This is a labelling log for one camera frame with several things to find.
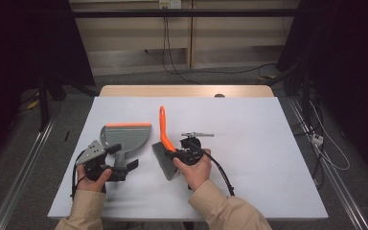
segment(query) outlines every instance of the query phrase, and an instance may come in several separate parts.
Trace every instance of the orange handle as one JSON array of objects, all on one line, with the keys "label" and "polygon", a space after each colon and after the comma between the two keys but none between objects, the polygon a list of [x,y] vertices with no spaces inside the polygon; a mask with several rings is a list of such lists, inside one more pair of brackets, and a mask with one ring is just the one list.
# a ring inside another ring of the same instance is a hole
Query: orange handle
[{"label": "orange handle", "polygon": [[164,110],[164,106],[160,106],[159,110],[159,119],[160,119],[160,140],[163,143],[163,146],[170,151],[175,152],[175,147],[169,138],[166,135],[166,112]]}]

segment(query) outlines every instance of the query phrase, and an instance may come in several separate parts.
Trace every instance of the sleeve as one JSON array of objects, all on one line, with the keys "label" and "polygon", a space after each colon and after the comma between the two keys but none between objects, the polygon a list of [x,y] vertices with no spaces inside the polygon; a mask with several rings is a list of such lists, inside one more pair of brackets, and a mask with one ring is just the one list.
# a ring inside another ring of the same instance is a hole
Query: sleeve
[{"label": "sleeve", "polygon": [[56,230],[62,229],[103,229],[101,212],[105,194],[77,190],[68,218],[62,218]]},{"label": "sleeve", "polygon": [[226,197],[211,180],[205,181],[190,197],[189,203],[211,229],[271,229],[265,217],[246,201]]}]

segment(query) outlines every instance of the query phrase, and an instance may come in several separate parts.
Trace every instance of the person's left hand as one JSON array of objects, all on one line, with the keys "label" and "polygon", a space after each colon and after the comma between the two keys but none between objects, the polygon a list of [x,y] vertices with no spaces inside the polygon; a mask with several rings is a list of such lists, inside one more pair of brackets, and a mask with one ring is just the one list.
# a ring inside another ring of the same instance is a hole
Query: person's left hand
[{"label": "person's left hand", "polygon": [[103,173],[101,174],[100,178],[98,178],[97,181],[92,181],[86,177],[83,165],[77,166],[77,174],[79,181],[81,178],[84,177],[84,179],[80,181],[80,183],[77,185],[77,190],[101,192],[106,180],[112,175],[112,170],[106,169],[105,171],[103,171]]}]

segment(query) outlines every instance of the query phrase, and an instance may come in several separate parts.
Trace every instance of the white table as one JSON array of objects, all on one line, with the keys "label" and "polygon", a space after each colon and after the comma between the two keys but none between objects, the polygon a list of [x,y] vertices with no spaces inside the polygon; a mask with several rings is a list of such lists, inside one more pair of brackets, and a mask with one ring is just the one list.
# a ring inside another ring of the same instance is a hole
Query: white table
[{"label": "white table", "polygon": [[[99,97],[95,99],[67,172],[49,212],[66,217],[72,200],[71,174],[77,155],[107,123],[152,123],[148,141],[128,155],[139,167],[125,182],[106,183],[103,217],[144,221],[197,221],[200,215],[187,203],[192,191],[182,175],[168,181],[151,145],[159,141],[158,109],[166,107],[167,132],[178,147],[182,132],[211,132],[200,137],[204,148],[225,169],[235,194],[257,207],[268,219],[324,219],[327,212],[274,97]],[[113,159],[107,157],[107,164]],[[211,179],[228,195],[216,167]]]}]

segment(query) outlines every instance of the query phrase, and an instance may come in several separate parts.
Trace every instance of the hand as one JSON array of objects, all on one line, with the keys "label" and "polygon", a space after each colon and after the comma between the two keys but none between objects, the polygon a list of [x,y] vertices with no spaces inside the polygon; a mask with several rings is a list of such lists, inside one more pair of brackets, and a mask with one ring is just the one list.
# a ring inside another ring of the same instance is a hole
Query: hand
[{"label": "hand", "polygon": [[97,181],[92,181],[86,177],[85,170],[83,165],[77,166],[77,174],[79,181],[81,178],[84,177],[82,181],[77,186],[78,190],[86,190],[86,191],[93,191],[93,192],[101,192],[106,180],[112,175],[112,170],[106,169],[101,174],[100,178]]},{"label": "hand", "polygon": [[[211,154],[209,149],[205,149],[205,151],[207,154]],[[194,192],[199,186],[201,186],[201,184],[209,179],[212,165],[210,158],[208,158],[206,155],[203,155],[201,159],[192,166],[182,163],[176,157],[174,158],[173,162],[175,166],[183,172],[188,185],[190,185]]]}]

